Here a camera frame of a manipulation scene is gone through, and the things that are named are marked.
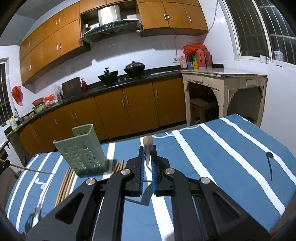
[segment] silver screw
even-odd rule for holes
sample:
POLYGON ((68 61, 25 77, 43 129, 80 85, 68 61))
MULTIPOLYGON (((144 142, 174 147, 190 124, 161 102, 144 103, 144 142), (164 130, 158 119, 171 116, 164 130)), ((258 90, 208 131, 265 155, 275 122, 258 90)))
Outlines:
POLYGON ((127 169, 127 168, 121 170, 121 174, 122 175, 128 175, 130 173, 131 173, 131 170, 130 169, 127 169))
POLYGON ((167 168, 167 169, 165 170, 165 172, 166 172, 167 174, 174 174, 174 173, 175 173, 175 170, 174 170, 173 168, 167 168))
POLYGON ((203 184, 209 184, 210 181, 211 181, 211 180, 210 180, 208 177, 202 177, 202 178, 201 178, 201 182, 202 182, 203 184))
POLYGON ((96 180, 94 178, 89 178, 86 180, 87 185, 93 185, 95 182, 96 182, 96 180))

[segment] striped tablecloth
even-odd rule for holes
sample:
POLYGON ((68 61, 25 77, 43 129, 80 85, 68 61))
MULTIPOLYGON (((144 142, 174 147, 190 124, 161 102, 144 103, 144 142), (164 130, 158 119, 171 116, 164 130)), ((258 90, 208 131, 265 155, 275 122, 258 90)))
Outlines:
MULTIPOLYGON (((187 177, 207 176, 241 205, 268 231, 285 211, 296 189, 296 160, 290 151, 260 128, 239 115, 205 124, 153 135, 159 156, 187 177), (273 179, 266 152, 270 158, 273 179)), ((136 157, 142 138, 102 145, 110 160, 127 161, 136 157)), ((59 152, 43 153, 28 166, 55 175, 24 171, 13 188, 6 213, 20 233, 50 212, 62 179, 69 167, 59 152)), ((108 178, 110 173, 96 176, 108 178)), ((145 168, 146 180, 152 175, 145 168)), ((86 178, 75 176, 71 191, 86 178)), ((125 202, 122 240, 173 240, 173 215, 170 197, 152 195, 144 183, 145 197, 125 202)))

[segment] pink bottle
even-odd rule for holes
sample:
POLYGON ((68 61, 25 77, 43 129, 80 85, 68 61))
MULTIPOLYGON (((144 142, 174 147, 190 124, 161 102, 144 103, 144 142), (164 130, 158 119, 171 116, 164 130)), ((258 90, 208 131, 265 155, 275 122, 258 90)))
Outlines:
POLYGON ((211 67, 212 67, 212 57, 211 57, 211 53, 210 53, 210 51, 209 51, 207 48, 205 48, 204 53, 205 53, 205 63, 206 63, 206 67, 207 67, 207 68, 211 68, 211 67))
POLYGON ((198 68, 205 68, 206 62, 205 62, 204 51, 202 51, 200 48, 198 48, 198 50, 196 51, 196 56, 197 56, 198 68))

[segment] wooden stool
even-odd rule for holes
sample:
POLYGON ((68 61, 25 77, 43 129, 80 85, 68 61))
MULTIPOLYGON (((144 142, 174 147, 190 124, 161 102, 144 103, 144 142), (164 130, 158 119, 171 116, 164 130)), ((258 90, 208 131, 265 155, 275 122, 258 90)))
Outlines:
POLYGON ((213 101, 213 102, 206 102, 202 99, 196 98, 196 99, 191 99, 189 100, 190 103, 190 125, 195 125, 195 114, 194 114, 194 110, 198 109, 199 113, 200 113, 200 123, 204 123, 205 122, 205 111, 209 110, 213 107, 218 106, 218 102, 217 101, 213 101))

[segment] window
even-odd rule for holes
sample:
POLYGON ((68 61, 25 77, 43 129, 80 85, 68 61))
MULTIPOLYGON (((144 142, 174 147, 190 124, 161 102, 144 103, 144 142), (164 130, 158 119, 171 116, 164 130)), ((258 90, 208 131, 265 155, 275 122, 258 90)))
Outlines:
POLYGON ((262 22, 252 0, 225 0, 232 15, 241 56, 265 55, 269 51, 262 22))
POLYGON ((7 94, 5 64, 0 64, 0 125, 12 116, 12 111, 7 94))
POLYGON ((273 58, 296 64, 296 37, 279 10, 269 0, 255 0, 269 34, 273 58), (280 57, 275 51, 282 52, 280 57))

